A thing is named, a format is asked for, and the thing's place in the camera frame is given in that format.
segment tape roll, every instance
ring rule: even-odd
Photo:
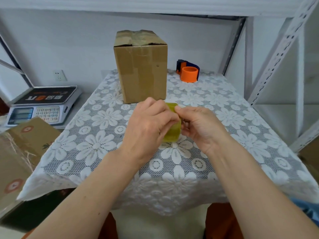
[[[182,68],[181,81],[194,83],[197,81],[198,69],[192,66]]]

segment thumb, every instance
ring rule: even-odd
[[[175,106],[175,112],[183,119],[194,121],[196,119],[196,107],[187,106],[181,108],[179,106]]]

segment right hand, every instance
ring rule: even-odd
[[[214,153],[216,145],[221,145],[232,137],[213,112],[203,107],[175,107],[182,118],[181,133],[190,137],[206,155]]]

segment white lace tablecloth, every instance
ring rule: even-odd
[[[209,108],[283,192],[319,202],[318,185],[306,167],[224,76],[201,72],[196,83],[185,83],[169,70],[166,102]],[[108,151],[120,146],[135,106],[123,104],[118,73],[114,70],[43,155],[19,199],[30,200],[79,185]],[[227,202],[215,171],[197,145],[180,135],[178,142],[159,147],[114,208],[143,205],[159,214],[171,215],[213,202]]]

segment wall outlet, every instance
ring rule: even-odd
[[[63,73],[63,70],[54,70],[53,75],[56,81],[66,81],[66,77]]]

